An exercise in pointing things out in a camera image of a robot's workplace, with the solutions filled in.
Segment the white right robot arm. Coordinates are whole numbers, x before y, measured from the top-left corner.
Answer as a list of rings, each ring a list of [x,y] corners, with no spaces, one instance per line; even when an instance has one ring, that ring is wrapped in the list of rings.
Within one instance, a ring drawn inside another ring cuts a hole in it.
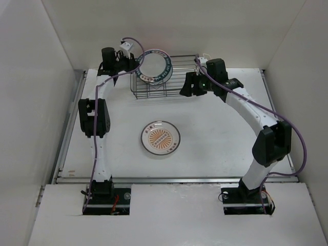
[[[229,78],[223,59],[196,57],[194,61],[197,70],[186,74],[180,94],[191,97],[213,92],[233,108],[256,135],[253,162],[240,181],[242,186],[237,189],[238,198],[248,202],[256,196],[256,189],[261,187],[275,164],[290,153],[292,127],[273,116],[272,110],[253,101],[238,79]]]

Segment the orange sunburst pattern plate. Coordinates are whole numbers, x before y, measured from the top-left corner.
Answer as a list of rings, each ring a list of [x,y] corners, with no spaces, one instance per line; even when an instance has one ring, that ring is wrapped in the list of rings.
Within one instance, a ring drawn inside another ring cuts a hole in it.
[[[178,149],[181,143],[181,134],[172,123],[156,120],[143,128],[140,142],[147,152],[156,156],[167,156]]]

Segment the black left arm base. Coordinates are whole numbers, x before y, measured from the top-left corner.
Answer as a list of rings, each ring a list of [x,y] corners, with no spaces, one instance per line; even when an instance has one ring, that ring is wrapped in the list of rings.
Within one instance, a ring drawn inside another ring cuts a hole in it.
[[[92,181],[81,193],[85,196],[83,215],[129,215],[132,196],[131,187],[116,186],[112,181]]]

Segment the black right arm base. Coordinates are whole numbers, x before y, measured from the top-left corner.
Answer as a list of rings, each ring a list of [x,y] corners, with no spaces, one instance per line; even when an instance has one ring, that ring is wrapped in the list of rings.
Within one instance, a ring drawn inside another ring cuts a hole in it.
[[[248,190],[242,181],[238,186],[221,186],[218,199],[225,215],[273,215],[276,208],[265,185]]]

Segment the green rimmed white plate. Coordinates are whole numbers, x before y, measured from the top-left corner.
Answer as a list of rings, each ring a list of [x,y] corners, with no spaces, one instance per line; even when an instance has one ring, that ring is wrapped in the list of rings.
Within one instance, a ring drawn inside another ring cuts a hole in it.
[[[173,74],[172,59],[160,49],[147,50],[136,61],[142,65],[136,70],[136,76],[146,84],[157,86],[166,83]]]

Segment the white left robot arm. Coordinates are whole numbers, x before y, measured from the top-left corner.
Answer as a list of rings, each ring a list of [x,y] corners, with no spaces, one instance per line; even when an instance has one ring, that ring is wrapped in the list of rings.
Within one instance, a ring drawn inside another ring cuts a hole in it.
[[[120,72],[126,74],[139,66],[131,49],[132,45],[128,42],[120,45],[119,51],[111,47],[103,48],[95,87],[86,98],[78,102],[81,131],[90,140],[93,156],[92,182],[105,182],[111,178],[105,154],[106,137],[111,127],[106,98],[115,87]]]

